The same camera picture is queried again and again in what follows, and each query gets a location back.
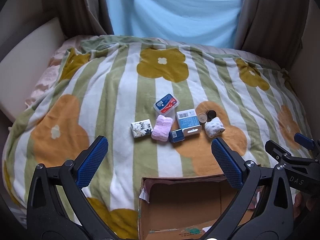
floral tissue pack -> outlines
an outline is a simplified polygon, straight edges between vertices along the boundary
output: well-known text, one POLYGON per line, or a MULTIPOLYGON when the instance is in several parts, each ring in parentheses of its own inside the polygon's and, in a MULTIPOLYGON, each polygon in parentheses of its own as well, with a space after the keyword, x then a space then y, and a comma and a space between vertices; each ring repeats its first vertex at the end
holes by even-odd
POLYGON ((131 123, 131 130, 134 138, 146 136, 152 133, 152 126, 150 119, 132 122, 131 123))

yellow flower pattern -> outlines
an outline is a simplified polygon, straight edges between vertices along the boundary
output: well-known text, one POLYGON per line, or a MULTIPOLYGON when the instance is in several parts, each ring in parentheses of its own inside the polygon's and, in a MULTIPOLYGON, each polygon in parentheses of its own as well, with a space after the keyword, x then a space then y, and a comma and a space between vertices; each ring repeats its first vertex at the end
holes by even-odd
POLYGON ((108 227, 122 239, 138 239, 138 212, 119 208, 112 210, 96 198, 87 198, 90 205, 108 227))
POLYGON ((90 60, 90 54, 78 54, 75 48, 71 48, 70 54, 67 61, 63 67, 61 77, 59 82, 63 79, 71 79, 73 75, 81 68, 84 64, 88 63, 90 60))
POLYGON ((12 192, 11 192, 12 184, 11 184, 11 182, 10 182, 10 176, 9 176, 9 173, 8 173, 8 170, 7 170, 6 161, 3 162, 3 175, 4 175, 4 181, 5 181, 5 184, 6 184, 6 186, 7 186, 8 193, 9 193, 9 196, 10 196, 11 200, 12 200, 13 203, 15 203, 17 206, 21 207, 21 204, 19 203, 19 201, 14 197, 14 195, 13 195, 12 192))
POLYGON ((267 91, 270 88, 268 82, 261 77, 260 72, 254 66, 249 66, 241 58, 236 59, 236 64, 242 82, 250 87, 259 87, 263 91, 267 91))
POLYGON ((293 86, 292 86, 292 84, 291 84, 289 72, 283 68, 283 69, 281 70, 281 73, 282 73, 282 77, 283 77, 283 79, 284 79, 284 86, 285 86, 289 91, 297 94, 297 93, 295 92, 295 90, 293 89, 293 86))
POLYGON ((143 49, 141 61, 137 66, 139 75, 147 78, 159 78, 171 82, 181 82, 188 78, 189 70, 184 61, 186 56, 178 49, 143 49))

blanket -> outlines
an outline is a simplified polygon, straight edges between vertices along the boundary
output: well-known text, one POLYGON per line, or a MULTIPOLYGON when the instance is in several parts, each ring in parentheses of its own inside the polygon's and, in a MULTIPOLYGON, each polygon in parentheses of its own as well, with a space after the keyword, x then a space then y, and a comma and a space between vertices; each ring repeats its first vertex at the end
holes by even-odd
MULTIPOLYGON (((175 111, 216 111, 226 129, 220 136, 245 160, 273 167, 277 162, 264 150, 270 139, 294 156, 310 157, 293 139, 297 132, 310 137, 310 130, 287 72, 188 45, 100 36, 83 41, 79 51, 67 50, 55 85, 13 124, 3 159, 11 197, 26 208, 38 163, 74 160, 103 135, 108 153, 83 192, 119 237, 137 238, 142 177, 222 173, 204 130, 173 144, 133 138, 130 124, 150 119, 154 125, 153 104, 168 93, 180 101, 175 111)), ((62 187, 58 191, 69 218, 79 223, 62 187)))

das logo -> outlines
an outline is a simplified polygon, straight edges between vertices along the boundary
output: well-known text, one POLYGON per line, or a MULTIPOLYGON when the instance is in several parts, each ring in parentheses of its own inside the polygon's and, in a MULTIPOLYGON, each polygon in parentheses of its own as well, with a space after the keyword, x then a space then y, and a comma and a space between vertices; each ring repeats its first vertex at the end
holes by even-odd
POLYGON ((290 181, 293 181, 296 184, 302 185, 303 184, 303 179, 295 179, 294 176, 291 176, 290 181))

blue box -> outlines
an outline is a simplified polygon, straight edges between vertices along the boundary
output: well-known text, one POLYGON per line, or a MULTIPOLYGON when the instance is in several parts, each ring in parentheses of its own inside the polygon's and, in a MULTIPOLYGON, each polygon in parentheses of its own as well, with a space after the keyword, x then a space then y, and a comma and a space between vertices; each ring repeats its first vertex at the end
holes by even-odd
POLYGON ((184 135, 183 135, 182 129, 171 131, 169 133, 169 141, 170 142, 180 142, 183 140, 184 140, 184 135))

